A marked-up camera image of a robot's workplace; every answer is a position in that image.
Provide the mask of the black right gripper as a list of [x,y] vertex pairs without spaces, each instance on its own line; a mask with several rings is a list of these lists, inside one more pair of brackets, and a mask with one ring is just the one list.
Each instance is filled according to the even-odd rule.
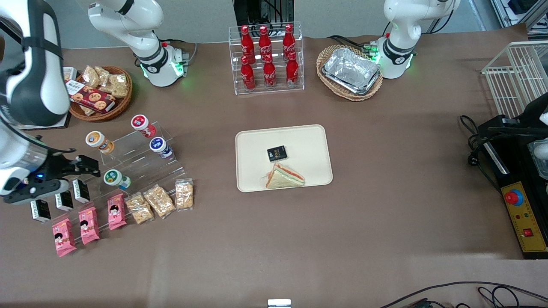
[[53,180],[69,175],[88,174],[100,178],[101,171],[98,170],[98,161],[88,156],[76,156],[69,160],[62,154],[47,154],[43,164],[43,179]]

